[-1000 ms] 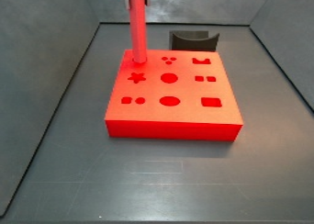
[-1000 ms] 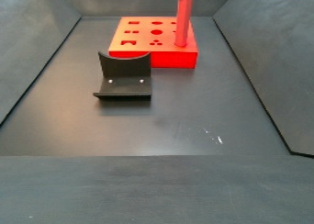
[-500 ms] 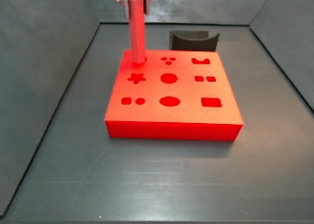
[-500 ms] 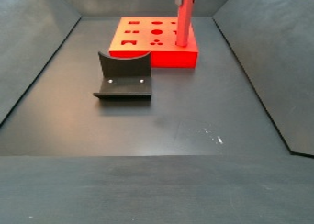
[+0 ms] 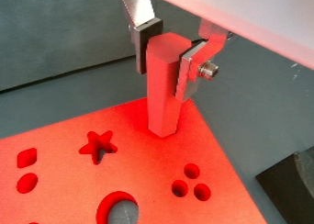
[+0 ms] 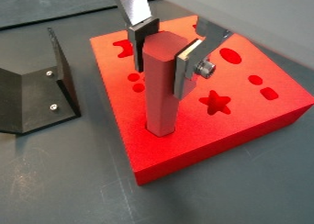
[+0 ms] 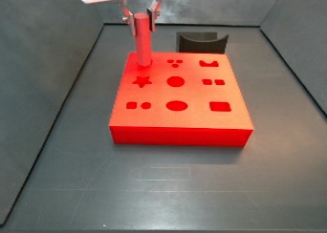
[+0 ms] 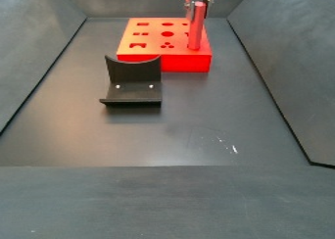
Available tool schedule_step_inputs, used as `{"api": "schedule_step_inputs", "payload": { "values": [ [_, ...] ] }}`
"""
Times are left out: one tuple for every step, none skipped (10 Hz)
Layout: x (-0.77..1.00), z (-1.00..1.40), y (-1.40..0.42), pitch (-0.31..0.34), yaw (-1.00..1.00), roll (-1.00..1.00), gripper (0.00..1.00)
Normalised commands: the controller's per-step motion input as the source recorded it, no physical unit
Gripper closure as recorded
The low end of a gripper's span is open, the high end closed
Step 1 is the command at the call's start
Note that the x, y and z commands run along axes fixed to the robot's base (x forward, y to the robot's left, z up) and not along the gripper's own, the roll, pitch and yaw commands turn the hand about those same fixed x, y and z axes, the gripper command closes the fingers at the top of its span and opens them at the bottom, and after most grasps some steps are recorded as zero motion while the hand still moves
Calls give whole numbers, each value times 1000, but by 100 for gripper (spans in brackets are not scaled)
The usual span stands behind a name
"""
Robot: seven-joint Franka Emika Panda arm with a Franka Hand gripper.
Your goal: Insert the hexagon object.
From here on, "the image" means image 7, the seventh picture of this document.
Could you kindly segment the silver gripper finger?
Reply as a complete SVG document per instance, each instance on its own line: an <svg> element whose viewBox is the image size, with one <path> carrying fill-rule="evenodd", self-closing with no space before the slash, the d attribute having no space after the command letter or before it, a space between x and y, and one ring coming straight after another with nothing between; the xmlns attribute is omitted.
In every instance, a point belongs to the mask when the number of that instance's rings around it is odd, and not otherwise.
<svg viewBox="0 0 327 233"><path fill-rule="evenodd" d="M131 35L135 35L134 14L127 8L127 0L122 0L119 5L123 13L122 21L130 27Z"/></svg>
<svg viewBox="0 0 327 233"><path fill-rule="evenodd" d="M156 20L160 16L162 0L152 0L150 7L148 8L148 14L150 17L150 31L156 32Z"/></svg>

